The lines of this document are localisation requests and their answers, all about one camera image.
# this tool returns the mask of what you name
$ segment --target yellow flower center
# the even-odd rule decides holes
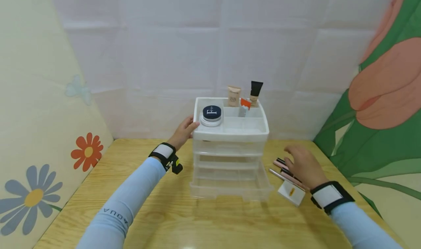
[[[43,196],[44,192],[41,189],[35,189],[31,191],[25,198],[25,206],[33,207],[37,205]]]
[[[92,156],[92,153],[94,153],[94,149],[92,147],[87,147],[85,149],[85,157],[89,158],[90,156]]]

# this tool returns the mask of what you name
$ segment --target orange flower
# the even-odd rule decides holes
[[[396,127],[421,108],[421,38],[395,44],[360,72],[349,86],[349,102],[360,124]]]
[[[79,168],[79,166],[83,163],[82,170],[84,172],[88,171],[91,167],[95,167],[98,163],[99,159],[102,157],[101,150],[104,148],[99,141],[99,136],[95,136],[94,140],[92,140],[92,133],[88,133],[86,135],[86,140],[83,136],[80,136],[76,140],[76,144],[80,149],[75,149],[70,154],[72,158],[79,159],[75,165],[73,166],[74,169]]]
[[[369,55],[376,49],[380,42],[384,39],[386,34],[389,32],[392,27],[394,20],[396,19],[399,11],[401,10],[403,0],[392,0],[389,8],[383,16],[382,21],[380,22],[379,27],[377,28],[374,38],[371,40],[368,45],[367,50],[365,51],[361,63],[363,63]]]

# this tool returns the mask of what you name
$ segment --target table surface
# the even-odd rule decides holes
[[[75,248],[85,228],[106,200],[144,161],[161,139],[117,139],[86,177],[35,249]],[[268,141],[262,161],[266,170],[283,157],[288,144],[302,144],[357,204],[398,243],[402,240],[374,212],[357,190],[311,141]],[[241,197],[194,199],[192,142],[177,153],[184,170],[167,173],[152,191],[130,226],[125,248],[351,248],[343,233],[306,194],[300,207],[277,194],[282,180],[268,173],[274,186],[268,202],[243,202]]]

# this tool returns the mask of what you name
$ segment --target clear plastic drawer organizer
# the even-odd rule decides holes
[[[221,108],[222,123],[200,125],[193,133],[194,171],[191,196],[215,199],[219,195],[242,196],[243,200],[264,201],[273,186],[261,163],[268,139],[268,120],[260,102],[246,117],[238,117],[238,107],[228,107],[223,97],[198,97],[194,121],[206,106]]]

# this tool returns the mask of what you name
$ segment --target white backdrop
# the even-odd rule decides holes
[[[389,2],[54,0],[115,138],[167,138],[196,97],[256,80],[282,139],[313,139]]]

